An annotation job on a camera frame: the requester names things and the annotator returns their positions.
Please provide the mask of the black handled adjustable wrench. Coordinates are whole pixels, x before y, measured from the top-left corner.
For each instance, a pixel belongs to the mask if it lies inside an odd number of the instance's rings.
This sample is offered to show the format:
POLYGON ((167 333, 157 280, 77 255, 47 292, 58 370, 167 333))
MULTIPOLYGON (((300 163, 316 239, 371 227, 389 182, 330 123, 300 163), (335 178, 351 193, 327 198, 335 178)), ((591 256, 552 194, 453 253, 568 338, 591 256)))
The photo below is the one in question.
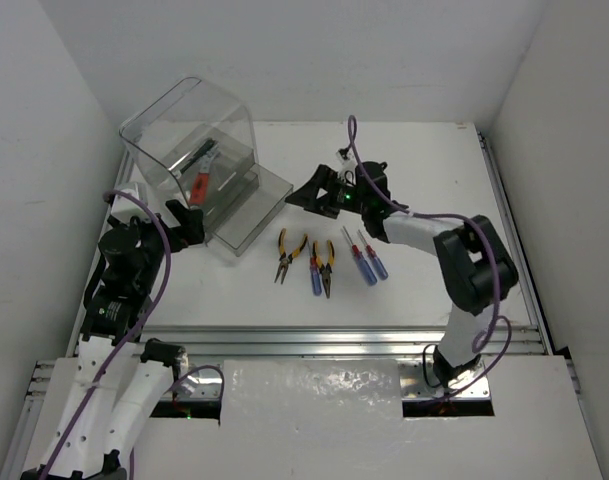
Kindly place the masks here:
POLYGON ((183 161, 180 168, 173 172, 173 175, 179 179, 190 167, 197 163, 202 157, 206 156, 211 150, 215 149, 217 145, 218 143, 215 140, 207 139, 195 152, 183 161))

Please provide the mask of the red handled adjustable wrench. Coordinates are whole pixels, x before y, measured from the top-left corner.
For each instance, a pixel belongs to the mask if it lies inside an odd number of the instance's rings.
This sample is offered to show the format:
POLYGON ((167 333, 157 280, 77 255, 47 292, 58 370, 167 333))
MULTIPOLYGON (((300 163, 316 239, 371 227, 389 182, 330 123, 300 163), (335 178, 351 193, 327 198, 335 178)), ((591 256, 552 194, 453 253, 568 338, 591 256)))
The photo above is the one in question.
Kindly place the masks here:
POLYGON ((204 203, 208 191, 211 165, 217 156, 217 153, 209 153, 198 162, 197 176, 191 188, 188 200, 189 206, 200 206, 204 203))

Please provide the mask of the clear plastic pull-out drawer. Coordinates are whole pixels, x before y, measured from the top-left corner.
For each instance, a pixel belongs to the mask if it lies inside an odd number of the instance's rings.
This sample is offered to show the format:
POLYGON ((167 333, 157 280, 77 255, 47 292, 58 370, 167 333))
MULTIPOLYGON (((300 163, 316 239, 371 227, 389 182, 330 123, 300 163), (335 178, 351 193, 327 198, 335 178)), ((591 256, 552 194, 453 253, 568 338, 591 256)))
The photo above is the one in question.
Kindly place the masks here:
POLYGON ((293 185, 255 164, 235 172, 202 206, 206 241, 240 257, 285 205, 293 185))

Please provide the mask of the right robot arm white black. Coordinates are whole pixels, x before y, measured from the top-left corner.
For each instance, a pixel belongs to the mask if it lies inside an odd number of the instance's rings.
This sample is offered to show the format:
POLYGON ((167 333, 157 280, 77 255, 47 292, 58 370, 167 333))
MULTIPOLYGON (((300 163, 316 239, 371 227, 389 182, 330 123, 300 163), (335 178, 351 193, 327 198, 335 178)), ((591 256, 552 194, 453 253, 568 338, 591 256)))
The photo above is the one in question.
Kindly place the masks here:
POLYGON ((452 308, 445 333, 433 350, 433 372, 441 387, 472 369, 499 319, 499 305, 517 284, 515 263, 483 215, 407 213, 391 198, 384 162, 366 161, 347 181, 321 164, 286 201, 335 219, 342 211, 361 217, 368 235, 437 259, 452 308))

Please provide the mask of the yellow black long-nose pliers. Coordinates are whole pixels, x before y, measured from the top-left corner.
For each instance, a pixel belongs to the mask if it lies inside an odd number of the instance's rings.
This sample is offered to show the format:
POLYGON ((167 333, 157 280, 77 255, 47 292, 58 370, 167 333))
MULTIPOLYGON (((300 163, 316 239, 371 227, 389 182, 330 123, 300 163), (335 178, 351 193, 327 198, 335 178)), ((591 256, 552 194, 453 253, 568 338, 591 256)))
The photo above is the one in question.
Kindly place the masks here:
POLYGON ((321 277, 324 294, 326 298, 329 299, 331 297, 332 273, 333 265, 335 262, 335 247, 331 240, 326 241, 326 246, 328 252, 326 261, 322 259, 322 256, 320 254, 319 243, 317 241, 313 242, 312 252, 313 258, 318 268, 318 272, 321 277))

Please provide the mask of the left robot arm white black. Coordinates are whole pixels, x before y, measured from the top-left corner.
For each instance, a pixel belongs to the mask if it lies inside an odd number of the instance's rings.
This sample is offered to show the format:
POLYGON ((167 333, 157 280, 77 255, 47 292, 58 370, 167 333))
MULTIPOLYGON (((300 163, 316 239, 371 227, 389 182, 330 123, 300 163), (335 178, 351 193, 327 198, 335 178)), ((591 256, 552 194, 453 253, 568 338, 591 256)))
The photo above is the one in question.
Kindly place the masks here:
POLYGON ((168 226, 141 200, 127 220, 109 216, 84 294, 76 370, 60 421, 24 479, 126 479, 133 448, 160 398, 181 377, 184 347, 158 339, 135 355, 170 279, 172 254, 205 240, 203 213, 178 200, 168 226))

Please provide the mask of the yellow black needle-nose pliers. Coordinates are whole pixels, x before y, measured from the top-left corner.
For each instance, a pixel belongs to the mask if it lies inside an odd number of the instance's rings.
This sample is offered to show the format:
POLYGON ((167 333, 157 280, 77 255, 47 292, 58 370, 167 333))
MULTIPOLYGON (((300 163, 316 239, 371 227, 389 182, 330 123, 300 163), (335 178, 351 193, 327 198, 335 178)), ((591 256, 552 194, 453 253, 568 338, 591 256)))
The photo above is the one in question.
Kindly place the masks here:
POLYGON ((278 250, 279 250, 279 264, 275 275, 274 282, 284 283, 289 267, 293 260, 296 259, 306 247, 308 243, 308 235, 304 234, 298 243, 298 245, 292 250, 288 251, 285 245, 287 229, 282 228, 278 237, 278 250))

